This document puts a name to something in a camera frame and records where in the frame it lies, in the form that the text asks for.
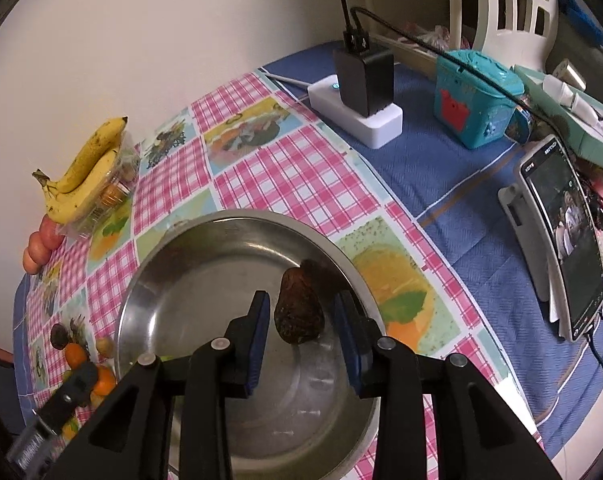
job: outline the dark brown pear-shaped object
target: dark brown pear-shaped object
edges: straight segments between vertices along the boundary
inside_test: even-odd
[[[286,270],[282,276],[274,319],[277,332],[291,345],[316,339],[324,330],[324,312],[317,294],[299,267]]]

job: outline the metal pivot bolt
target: metal pivot bolt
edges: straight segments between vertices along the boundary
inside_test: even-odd
[[[211,341],[211,347],[213,350],[226,350],[230,346],[230,341],[225,337],[218,337]]]
[[[150,366],[155,362],[157,356],[153,352],[144,352],[137,357],[137,362],[142,366]]]
[[[453,366],[464,368],[468,364],[468,358],[464,354],[454,353],[448,357]]]
[[[377,346],[382,350],[392,350],[393,348],[395,348],[396,344],[397,343],[395,343],[395,339],[393,339],[392,337],[384,336],[377,339]]]

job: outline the black power adapter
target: black power adapter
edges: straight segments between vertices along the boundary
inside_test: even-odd
[[[363,38],[333,53],[339,94],[344,105],[370,117],[394,98],[395,69],[392,51]]]

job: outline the turquoise container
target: turquoise container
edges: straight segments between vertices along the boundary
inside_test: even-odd
[[[476,50],[453,50],[450,54],[511,94],[523,95],[520,77],[491,57]],[[435,117],[450,127],[467,148],[478,148],[501,138],[515,106],[504,94],[467,70],[438,57]]]

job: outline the banana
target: banana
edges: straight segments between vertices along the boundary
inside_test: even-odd
[[[33,176],[39,181],[46,200],[46,213],[53,222],[68,224],[86,216],[101,191],[101,182],[113,167],[117,150],[105,152],[90,170],[86,178],[70,193],[61,193],[59,188],[40,170]]]
[[[57,182],[50,182],[50,187],[60,193],[70,193],[79,186],[99,158],[110,148],[119,146],[127,122],[128,117],[118,117],[102,124],[86,141],[64,176]]]

